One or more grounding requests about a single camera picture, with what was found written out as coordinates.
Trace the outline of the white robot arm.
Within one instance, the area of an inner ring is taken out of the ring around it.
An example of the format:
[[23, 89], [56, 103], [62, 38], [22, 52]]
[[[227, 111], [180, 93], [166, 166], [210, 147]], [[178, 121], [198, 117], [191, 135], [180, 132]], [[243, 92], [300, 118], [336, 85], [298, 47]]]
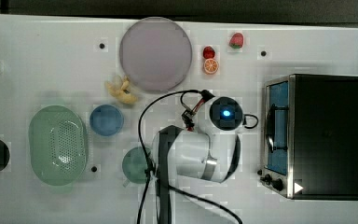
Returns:
[[196, 115], [196, 129], [170, 125], [153, 140], [159, 199], [159, 224], [173, 224], [173, 192], [176, 177], [186, 176], [222, 183], [236, 171], [241, 157], [238, 129], [244, 114], [229, 97], [214, 97]]

